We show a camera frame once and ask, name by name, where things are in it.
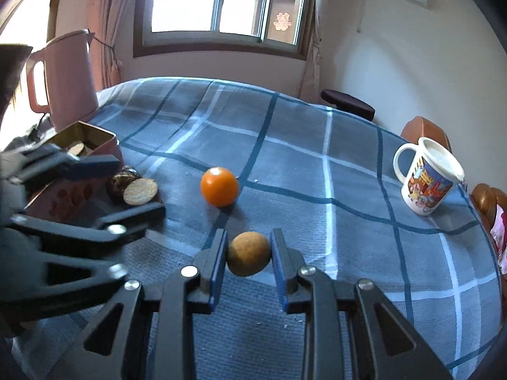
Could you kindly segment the pink metal tin box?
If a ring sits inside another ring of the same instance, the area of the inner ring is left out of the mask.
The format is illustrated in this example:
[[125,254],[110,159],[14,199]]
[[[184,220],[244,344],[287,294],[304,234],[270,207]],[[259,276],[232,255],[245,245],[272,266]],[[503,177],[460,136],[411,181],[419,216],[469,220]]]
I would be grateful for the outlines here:
[[[48,141],[62,149],[71,149],[80,142],[83,144],[78,155],[80,159],[95,155],[112,155],[119,161],[120,166],[123,165],[116,135],[90,123],[73,123]],[[113,171],[109,169],[73,166],[69,173],[61,173],[57,179],[36,193],[28,202],[25,212],[42,220],[66,222],[112,175]]]

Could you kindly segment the pink left curtain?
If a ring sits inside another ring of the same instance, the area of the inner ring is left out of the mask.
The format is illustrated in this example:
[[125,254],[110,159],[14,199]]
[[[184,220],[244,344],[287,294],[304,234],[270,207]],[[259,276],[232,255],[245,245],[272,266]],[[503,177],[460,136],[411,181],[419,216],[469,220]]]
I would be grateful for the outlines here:
[[122,64],[115,53],[116,37],[131,0],[88,0],[87,28],[94,33],[89,55],[97,91],[121,82]]

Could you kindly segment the small round orange kumquat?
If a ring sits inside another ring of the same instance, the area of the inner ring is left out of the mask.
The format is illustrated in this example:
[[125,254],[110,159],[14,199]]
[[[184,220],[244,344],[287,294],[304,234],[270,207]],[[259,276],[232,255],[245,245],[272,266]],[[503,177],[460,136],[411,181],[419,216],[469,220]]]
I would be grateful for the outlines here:
[[224,167],[211,167],[200,181],[204,200],[216,208],[225,208],[234,203],[239,195],[239,182],[234,173]]

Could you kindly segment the pink curtain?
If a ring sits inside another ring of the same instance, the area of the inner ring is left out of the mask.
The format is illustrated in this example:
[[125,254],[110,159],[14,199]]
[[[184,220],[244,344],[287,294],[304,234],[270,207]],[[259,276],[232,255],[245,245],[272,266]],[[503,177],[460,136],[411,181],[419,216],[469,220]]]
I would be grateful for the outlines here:
[[316,103],[319,99],[321,46],[327,20],[328,2],[329,0],[315,0],[313,8],[310,46],[298,92],[299,99],[308,103]]
[[115,53],[116,37],[131,0],[88,0],[87,28],[94,33],[89,55],[97,91],[121,82],[122,64]]

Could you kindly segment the brown leather chair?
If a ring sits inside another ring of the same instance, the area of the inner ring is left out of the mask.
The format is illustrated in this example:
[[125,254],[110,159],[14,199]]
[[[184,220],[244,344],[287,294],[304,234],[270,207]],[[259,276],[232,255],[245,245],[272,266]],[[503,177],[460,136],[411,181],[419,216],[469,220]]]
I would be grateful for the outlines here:
[[417,116],[406,123],[401,137],[410,143],[417,143],[419,138],[428,137],[452,151],[449,138],[445,131],[430,120]]

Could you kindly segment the dark water chestnut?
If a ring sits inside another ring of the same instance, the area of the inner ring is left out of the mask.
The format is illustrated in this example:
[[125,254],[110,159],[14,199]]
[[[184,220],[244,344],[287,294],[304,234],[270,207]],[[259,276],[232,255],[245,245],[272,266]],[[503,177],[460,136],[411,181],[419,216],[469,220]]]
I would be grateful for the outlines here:
[[124,166],[106,182],[106,193],[114,203],[124,202],[125,189],[142,175],[133,167]]

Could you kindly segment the pink electric kettle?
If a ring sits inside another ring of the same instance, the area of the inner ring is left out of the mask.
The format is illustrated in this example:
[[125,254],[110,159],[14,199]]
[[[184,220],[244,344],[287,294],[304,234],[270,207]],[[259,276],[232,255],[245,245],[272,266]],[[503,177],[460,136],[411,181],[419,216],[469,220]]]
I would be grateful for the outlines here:
[[[48,114],[52,127],[61,132],[77,121],[88,121],[98,110],[88,54],[94,33],[76,30],[49,41],[26,62],[28,100],[32,111]],[[34,66],[44,64],[46,105],[36,99]]]

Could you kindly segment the cut water chestnut piece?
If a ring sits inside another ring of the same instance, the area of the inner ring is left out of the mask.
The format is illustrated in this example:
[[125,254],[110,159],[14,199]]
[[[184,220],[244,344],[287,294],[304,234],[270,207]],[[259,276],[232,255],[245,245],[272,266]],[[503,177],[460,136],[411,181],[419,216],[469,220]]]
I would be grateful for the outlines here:
[[126,204],[141,206],[150,202],[158,192],[157,182],[153,179],[137,179],[131,182],[123,193]]

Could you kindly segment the white cartoon mug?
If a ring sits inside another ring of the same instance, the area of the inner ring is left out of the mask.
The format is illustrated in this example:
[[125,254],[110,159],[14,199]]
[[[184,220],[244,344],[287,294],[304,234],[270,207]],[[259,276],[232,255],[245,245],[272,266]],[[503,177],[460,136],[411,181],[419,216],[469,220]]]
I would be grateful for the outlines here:
[[[399,160],[407,151],[413,151],[414,156],[407,174],[403,174]],[[443,145],[425,136],[416,144],[405,143],[397,149],[393,169],[402,184],[404,202],[422,216],[434,212],[452,187],[465,179],[464,169],[457,158]]]

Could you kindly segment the window with brown frame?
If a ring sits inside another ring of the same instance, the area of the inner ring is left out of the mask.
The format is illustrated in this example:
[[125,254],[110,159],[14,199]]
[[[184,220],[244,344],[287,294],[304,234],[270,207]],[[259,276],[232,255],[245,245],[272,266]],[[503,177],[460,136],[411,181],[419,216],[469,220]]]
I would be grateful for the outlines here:
[[315,0],[136,0],[133,55],[255,52],[303,59]]

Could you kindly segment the dark round stool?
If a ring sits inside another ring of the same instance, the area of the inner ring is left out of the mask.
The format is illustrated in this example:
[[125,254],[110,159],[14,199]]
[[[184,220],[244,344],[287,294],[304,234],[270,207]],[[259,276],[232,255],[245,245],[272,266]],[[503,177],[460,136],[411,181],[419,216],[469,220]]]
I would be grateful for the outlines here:
[[321,91],[321,99],[334,105],[338,110],[354,114],[370,122],[375,116],[375,109],[356,97],[347,93],[342,93],[333,89],[324,89]]

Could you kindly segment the brown leather sofa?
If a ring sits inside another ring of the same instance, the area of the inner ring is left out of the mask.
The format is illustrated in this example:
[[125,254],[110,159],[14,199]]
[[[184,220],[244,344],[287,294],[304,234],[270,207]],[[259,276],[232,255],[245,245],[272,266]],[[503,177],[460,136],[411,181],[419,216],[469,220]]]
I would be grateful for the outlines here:
[[[471,196],[473,204],[479,211],[480,217],[483,220],[486,230],[490,233],[491,227],[493,226],[496,217],[497,205],[499,205],[506,213],[506,193],[498,188],[481,183],[475,186]],[[493,239],[492,243],[497,257],[496,246]]]

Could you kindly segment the blue plaid tablecloth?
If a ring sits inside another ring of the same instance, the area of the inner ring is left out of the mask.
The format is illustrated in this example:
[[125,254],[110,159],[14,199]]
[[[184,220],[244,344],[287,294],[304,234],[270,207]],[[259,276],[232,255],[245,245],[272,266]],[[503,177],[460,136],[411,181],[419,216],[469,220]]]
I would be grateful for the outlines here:
[[[130,276],[165,280],[212,240],[282,230],[288,246],[332,278],[368,278],[416,328],[450,374],[469,377],[501,322],[496,261],[467,193],[436,211],[407,207],[392,162],[401,139],[350,114],[281,93],[207,79],[147,78],[98,95],[93,124],[159,185],[166,216],[125,247]],[[239,195],[216,208],[203,174],[224,167]]]

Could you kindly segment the pink right curtain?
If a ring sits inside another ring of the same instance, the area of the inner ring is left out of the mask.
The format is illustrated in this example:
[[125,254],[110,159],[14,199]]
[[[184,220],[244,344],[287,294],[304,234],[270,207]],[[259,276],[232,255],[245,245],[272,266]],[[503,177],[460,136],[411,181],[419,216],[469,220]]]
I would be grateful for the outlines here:
[[321,46],[327,20],[328,2],[329,0],[315,0],[313,8],[310,46],[298,92],[299,99],[308,103],[316,103],[319,99]]

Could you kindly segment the brown longan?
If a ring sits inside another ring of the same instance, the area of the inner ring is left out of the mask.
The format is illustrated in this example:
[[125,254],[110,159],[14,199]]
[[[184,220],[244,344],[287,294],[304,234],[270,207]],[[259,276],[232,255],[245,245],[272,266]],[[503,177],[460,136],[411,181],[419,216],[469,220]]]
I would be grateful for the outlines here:
[[256,231],[238,234],[229,244],[227,263],[236,276],[248,277],[261,272],[272,258],[267,238]]

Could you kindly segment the pink floral cushion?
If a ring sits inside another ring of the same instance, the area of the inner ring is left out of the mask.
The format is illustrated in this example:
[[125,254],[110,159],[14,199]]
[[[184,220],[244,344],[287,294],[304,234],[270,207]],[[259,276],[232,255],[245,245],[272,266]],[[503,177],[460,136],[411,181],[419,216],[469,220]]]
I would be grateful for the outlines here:
[[490,231],[491,237],[496,246],[497,265],[503,276],[507,272],[507,259],[506,259],[506,245],[507,245],[507,230],[506,230],[506,213],[497,205],[496,217]]

